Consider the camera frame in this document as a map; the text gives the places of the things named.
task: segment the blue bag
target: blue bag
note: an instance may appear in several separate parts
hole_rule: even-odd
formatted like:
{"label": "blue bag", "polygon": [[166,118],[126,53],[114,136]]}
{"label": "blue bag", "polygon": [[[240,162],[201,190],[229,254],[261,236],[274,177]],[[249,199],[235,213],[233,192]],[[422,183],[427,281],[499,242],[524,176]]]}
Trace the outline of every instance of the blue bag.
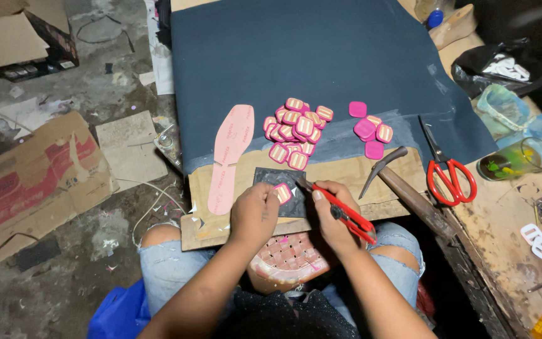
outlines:
{"label": "blue bag", "polygon": [[134,339],[150,318],[142,278],[130,288],[110,291],[89,321],[87,339]]}

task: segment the dark blue fabric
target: dark blue fabric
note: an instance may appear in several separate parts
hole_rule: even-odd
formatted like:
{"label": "dark blue fabric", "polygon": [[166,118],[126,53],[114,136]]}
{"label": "dark blue fabric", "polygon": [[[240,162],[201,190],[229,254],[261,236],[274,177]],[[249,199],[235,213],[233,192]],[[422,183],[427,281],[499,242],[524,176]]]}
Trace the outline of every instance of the dark blue fabric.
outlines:
{"label": "dark blue fabric", "polygon": [[[257,138],[288,97],[331,108],[334,121],[351,118],[351,101],[369,114],[423,115],[440,125],[433,134],[445,154],[463,164],[497,150],[428,32],[397,0],[222,0],[173,12],[172,35],[187,174],[213,152],[231,107],[254,107]],[[419,123],[411,126],[430,159]]]}
{"label": "dark blue fabric", "polygon": [[116,287],[104,298],[87,331],[87,339],[134,339],[150,322],[143,279],[130,288]]}

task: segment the glass cup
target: glass cup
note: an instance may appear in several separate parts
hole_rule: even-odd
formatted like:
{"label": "glass cup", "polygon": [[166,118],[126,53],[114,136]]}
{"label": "glass cup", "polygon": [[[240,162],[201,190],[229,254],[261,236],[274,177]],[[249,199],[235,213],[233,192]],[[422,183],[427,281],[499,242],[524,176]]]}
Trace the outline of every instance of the glass cup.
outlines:
{"label": "glass cup", "polygon": [[478,173],[490,181],[542,171],[542,140],[527,137],[478,160]]}

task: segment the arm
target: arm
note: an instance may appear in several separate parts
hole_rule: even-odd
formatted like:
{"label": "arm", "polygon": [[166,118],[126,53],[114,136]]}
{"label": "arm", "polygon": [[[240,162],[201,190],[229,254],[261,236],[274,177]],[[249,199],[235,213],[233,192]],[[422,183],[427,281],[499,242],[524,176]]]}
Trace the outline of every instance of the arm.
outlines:
{"label": "arm", "polygon": [[[358,213],[361,210],[348,188],[333,181],[316,184],[336,195]],[[344,266],[374,338],[436,338],[423,320],[388,279],[378,263],[362,249],[346,225],[329,212],[330,203],[320,191],[313,192],[321,234]]]}
{"label": "arm", "polygon": [[257,183],[237,198],[228,242],[156,313],[139,338],[212,335],[246,266],[273,235],[279,200],[272,189]]}

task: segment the blue bottle cap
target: blue bottle cap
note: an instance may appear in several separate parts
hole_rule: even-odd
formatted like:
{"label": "blue bottle cap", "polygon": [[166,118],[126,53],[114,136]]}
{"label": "blue bottle cap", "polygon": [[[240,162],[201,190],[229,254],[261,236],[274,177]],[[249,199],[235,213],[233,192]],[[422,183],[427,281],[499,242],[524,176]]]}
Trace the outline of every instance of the blue bottle cap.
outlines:
{"label": "blue bottle cap", "polygon": [[428,16],[428,26],[434,28],[443,23],[443,11],[436,10],[432,11]]}

